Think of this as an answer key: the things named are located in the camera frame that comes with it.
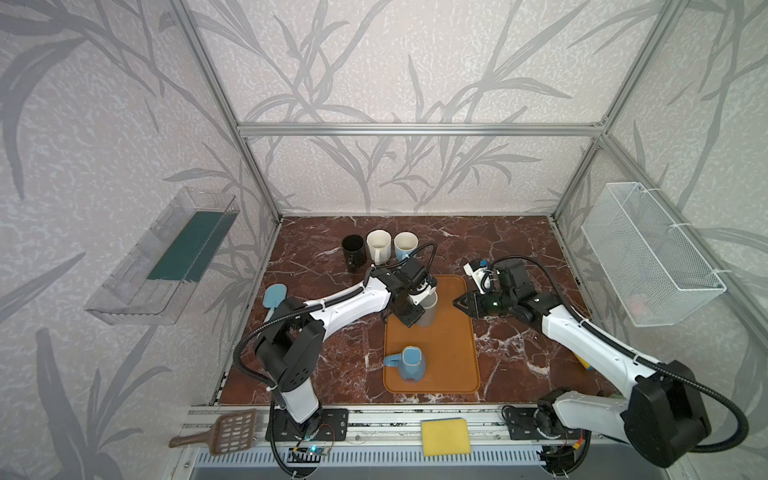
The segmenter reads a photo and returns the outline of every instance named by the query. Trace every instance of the green insert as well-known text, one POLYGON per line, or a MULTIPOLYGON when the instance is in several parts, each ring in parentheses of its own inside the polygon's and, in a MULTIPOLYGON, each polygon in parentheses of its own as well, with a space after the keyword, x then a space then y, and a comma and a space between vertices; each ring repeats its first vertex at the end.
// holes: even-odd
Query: green insert
POLYGON ((236 217, 237 213, 195 212, 147 278, 200 282, 236 217))

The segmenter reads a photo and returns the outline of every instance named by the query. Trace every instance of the mesh basket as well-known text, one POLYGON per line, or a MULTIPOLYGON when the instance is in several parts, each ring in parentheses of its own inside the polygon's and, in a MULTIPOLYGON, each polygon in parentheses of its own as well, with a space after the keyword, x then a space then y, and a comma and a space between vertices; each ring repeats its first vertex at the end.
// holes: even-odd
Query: mesh basket
POLYGON ((581 229, 636 326, 674 325, 725 291, 643 184, 606 184, 581 229))

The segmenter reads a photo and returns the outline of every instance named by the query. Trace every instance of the mug handle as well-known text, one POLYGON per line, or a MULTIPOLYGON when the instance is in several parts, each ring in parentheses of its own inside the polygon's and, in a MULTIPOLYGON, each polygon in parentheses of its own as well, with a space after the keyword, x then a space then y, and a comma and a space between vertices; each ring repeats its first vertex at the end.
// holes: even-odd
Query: mug handle
POLYGON ((399 353, 384 357, 384 366, 397 366, 398 363, 400 363, 399 353))

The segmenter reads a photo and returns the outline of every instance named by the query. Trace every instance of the black mug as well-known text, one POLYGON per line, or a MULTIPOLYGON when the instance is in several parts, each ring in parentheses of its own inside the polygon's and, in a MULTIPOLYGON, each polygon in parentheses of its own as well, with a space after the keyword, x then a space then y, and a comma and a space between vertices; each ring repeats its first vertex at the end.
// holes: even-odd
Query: black mug
POLYGON ((341 242, 341 248, 344 250, 346 269, 350 273, 366 264, 366 243, 360 235, 344 237, 344 240, 341 242))

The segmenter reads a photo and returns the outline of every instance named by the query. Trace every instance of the white mug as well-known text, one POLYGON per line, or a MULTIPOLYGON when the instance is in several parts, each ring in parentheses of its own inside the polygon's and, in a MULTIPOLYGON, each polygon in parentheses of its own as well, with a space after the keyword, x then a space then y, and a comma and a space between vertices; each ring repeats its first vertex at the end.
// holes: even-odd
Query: white mug
POLYGON ((395 257, 402 262, 419 246, 419 238, 411 232, 400 232, 395 235, 395 257))
POLYGON ((384 230, 374 230, 366 238, 368 253, 374 265, 381 265, 392 255, 392 235, 384 230))

